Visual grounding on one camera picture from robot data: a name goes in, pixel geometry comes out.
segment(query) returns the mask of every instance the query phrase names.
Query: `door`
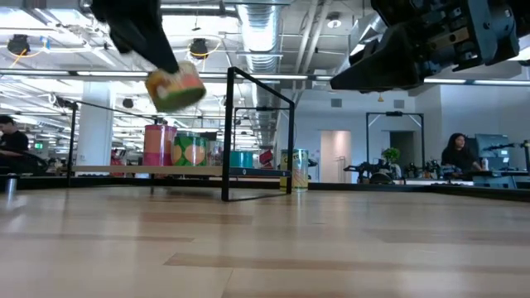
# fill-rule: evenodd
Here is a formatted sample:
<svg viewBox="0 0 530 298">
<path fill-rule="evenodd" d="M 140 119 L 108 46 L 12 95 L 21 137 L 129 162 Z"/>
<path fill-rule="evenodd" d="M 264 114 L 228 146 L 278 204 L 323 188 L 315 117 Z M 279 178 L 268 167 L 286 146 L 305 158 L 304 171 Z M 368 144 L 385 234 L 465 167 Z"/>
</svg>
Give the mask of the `door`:
<svg viewBox="0 0 530 298">
<path fill-rule="evenodd" d="M 411 162 L 415 162 L 414 132 L 390 132 L 390 146 L 401 153 L 396 163 L 402 169 Z"/>
<path fill-rule="evenodd" d="M 320 140 L 320 182 L 351 183 L 351 132 L 322 131 Z"/>
</svg>

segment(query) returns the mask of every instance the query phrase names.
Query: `cylindrical container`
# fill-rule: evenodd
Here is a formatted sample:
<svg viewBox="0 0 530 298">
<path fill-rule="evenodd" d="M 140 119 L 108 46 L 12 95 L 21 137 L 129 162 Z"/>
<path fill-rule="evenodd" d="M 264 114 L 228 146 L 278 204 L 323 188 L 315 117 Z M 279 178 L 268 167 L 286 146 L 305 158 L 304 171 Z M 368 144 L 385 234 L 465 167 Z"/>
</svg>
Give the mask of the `cylindrical container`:
<svg viewBox="0 0 530 298">
<path fill-rule="evenodd" d="M 487 158 L 482 159 L 482 170 L 489 171 L 489 163 Z"/>
<path fill-rule="evenodd" d="M 152 72 L 146 81 L 147 92 L 158 112 L 175 112 L 198 102 L 206 95 L 197 69 L 189 61 L 179 62 L 179 71 Z"/>
<path fill-rule="evenodd" d="M 17 192 L 17 181 L 18 176 L 16 174 L 9 174 L 7 175 L 7 183 L 6 183 L 6 195 L 8 197 L 11 197 L 12 195 L 15 195 Z"/>
<path fill-rule="evenodd" d="M 287 150 L 282 150 L 282 170 L 287 170 Z M 309 185 L 309 152 L 305 149 L 292 151 L 292 189 L 307 190 Z M 280 189 L 287 189 L 287 178 L 280 178 Z"/>
<path fill-rule="evenodd" d="M 147 125 L 143 141 L 144 166 L 171 166 L 171 148 L 176 127 Z"/>
<path fill-rule="evenodd" d="M 208 142 L 208 166 L 223 165 L 224 144 L 217 141 Z"/>
<path fill-rule="evenodd" d="M 251 169 L 253 168 L 254 154 L 251 151 L 231 151 L 230 166 Z"/>
<path fill-rule="evenodd" d="M 208 140 L 193 132 L 179 132 L 173 142 L 172 160 L 175 166 L 206 166 Z"/>
</svg>

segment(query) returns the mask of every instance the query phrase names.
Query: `white wall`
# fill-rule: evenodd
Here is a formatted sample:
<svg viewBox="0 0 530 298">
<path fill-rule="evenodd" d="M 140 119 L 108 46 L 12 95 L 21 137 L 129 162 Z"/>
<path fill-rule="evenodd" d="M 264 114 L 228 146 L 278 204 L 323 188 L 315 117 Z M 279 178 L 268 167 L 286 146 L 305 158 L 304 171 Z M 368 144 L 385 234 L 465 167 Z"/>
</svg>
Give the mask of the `white wall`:
<svg viewBox="0 0 530 298">
<path fill-rule="evenodd" d="M 521 74 L 512 79 L 528 79 Z M 530 139 L 530 92 L 519 87 L 437 86 L 416 97 L 426 117 L 426 158 L 441 158 L 452 133 L 506 134 L 511 142 Z M 511 164 L 525 167 L 524 151 L 513 149 Z"/>
<path fill-rule="evenodd" d="M 295 147 L 309 150 L 310 158 L 320 159 L 320 131 L 350 131 L 351 164 L 366 161 L 366 112 L 393 111 L 394 99 L 405 100 L 405 109 L 401 111 L 413 113 L 415 110 L 415 99 L 408 97 L 406 92 L 387 92 L 383 94 L 383 103 L 378 102 L 378 97 L 379 94 L 358 92 L 306 91 L 296 109 Z M 343 99 L 343 108 L 331 108 L 331 98 Z M 389 146 L 388 131 L 419 131 L 419 127 L 410 118 L 381 117 L 370 128 L 370 159 L 379 158 L 381 151 Z M 277 140 L 278 148 L 287 148 L 287 120 L 284 117 L 279 123 Z M 352 175 L 352 181 L 356 180 L 357 175 Z"/>
<path fill-rule="evenodd" d="M 423 113 L 425 118 L 425 158 L 440 159 L 445 146 L 441 127 L 441 87 L 435 86 L 416 97 L 416 112 Z M 417 156 L 416 164 L 421 165 L 422 160 Z"/>
</svg>

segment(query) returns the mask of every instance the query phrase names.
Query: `green can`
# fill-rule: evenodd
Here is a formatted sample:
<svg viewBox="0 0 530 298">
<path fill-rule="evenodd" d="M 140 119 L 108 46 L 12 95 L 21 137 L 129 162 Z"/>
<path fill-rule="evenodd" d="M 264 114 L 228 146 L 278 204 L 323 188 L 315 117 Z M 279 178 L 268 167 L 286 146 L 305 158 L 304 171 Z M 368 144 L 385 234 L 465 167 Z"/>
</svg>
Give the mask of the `green can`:
<svg viewBox="0 0 530 298">
<path fill-rule="evenodd" d="M 171 160 L 175 166 L 206 166 L 208 140 L 193 132 L 178 132 Z"/>
</svg>

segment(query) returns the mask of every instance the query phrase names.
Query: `bottle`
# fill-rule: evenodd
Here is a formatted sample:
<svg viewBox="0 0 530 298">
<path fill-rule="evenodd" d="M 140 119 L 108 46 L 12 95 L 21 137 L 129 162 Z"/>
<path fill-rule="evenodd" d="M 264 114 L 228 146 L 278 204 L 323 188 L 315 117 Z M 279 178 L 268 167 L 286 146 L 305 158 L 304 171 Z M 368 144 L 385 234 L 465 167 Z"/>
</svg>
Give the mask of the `bottle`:
<svg viewBox="0 0 530 298">
<path fill-rule="evenodd" d="M 482 159 L 482 171 L 489 171 L 487 158 Z"/>
</svg>

